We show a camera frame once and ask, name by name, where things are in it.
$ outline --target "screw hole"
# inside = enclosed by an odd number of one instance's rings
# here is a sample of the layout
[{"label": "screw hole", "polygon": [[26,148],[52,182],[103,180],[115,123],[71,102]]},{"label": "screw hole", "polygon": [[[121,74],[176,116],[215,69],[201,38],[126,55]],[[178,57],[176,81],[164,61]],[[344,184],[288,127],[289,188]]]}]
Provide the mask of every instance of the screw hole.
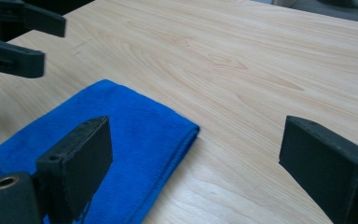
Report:
[{"label": "screw hole", "polygon": [[50,156],[48,159],[51,160],[51,161],[56,161],[57,159],[59,159],[61,156],[56,154],[56,155],[52,155]]},{"label": "screw hole", "polygon": [[8,176],[3,179],[0,179],[0,189],[7,189],[15,185],[19,181],[17,176]]}]

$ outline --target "table surface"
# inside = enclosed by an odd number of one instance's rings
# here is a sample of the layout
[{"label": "table surface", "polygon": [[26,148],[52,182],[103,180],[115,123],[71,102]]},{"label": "table surface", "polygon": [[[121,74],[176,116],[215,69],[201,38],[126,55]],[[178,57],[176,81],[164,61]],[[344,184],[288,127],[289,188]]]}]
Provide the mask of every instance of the table surface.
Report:
[{"label": "table surface", "polygon": [[328,223],[280,166],[287,115],[358,144],[358,22],[241,0],[97,0],[47,54],[44,77],[0,74],[0,144],[108,78],[197,122],[195,145],[145,223]]}]

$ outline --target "blue towel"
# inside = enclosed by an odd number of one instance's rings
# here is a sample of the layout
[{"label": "blue towel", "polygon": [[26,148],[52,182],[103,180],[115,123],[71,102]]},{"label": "blue towel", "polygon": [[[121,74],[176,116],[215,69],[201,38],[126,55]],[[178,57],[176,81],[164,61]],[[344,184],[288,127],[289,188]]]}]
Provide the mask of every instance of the blue towel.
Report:
[{"label": "blue towel", "polygon": [[140,223],[200,128],[109,80],[87,87],[6,140],[0,146],[0,175],[33,174],[41,154],[78,124],[103,115],[110,118],[114,161],[86,223]]}]

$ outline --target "microfiber cloth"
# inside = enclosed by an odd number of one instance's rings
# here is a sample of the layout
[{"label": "microfiber cloth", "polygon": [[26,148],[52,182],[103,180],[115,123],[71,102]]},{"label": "microfiber cloth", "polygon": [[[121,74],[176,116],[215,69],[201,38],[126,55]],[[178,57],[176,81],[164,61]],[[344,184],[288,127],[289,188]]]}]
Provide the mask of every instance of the microfiber cloth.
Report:
[{"label": "microfiber cloth", "polygon": [[35,172],[35,160],[85,120],[109,116],[114,161],[95,193],[86,223],[140,223],[199,126],[109,80],[79,92],[0,146],[0,175]]}]

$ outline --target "black clamp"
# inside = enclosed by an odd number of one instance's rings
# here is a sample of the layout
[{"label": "black clamp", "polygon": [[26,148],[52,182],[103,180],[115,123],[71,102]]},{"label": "black clamp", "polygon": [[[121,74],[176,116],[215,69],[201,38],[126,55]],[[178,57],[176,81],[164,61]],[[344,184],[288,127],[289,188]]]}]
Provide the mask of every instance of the black clamp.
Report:
[{"label": "black clamp", "polygon": [[[66,19],[54,12],[20,0],[0,0],[0,22],[22,22],[28,29],[65,36]],[[0,72],[19,77],[42,77],[45,54],[0,41]]]},{"label": "black clamp", "polygon": [[353,142],[289,116],[280,164],[334,223],[358,223],[358,146]]},{"label": "black clamp", "polygon": [[0,176],[0,223],[82,220],[113,160],[109,118],[90,119],[36,160],[36,172]]}]

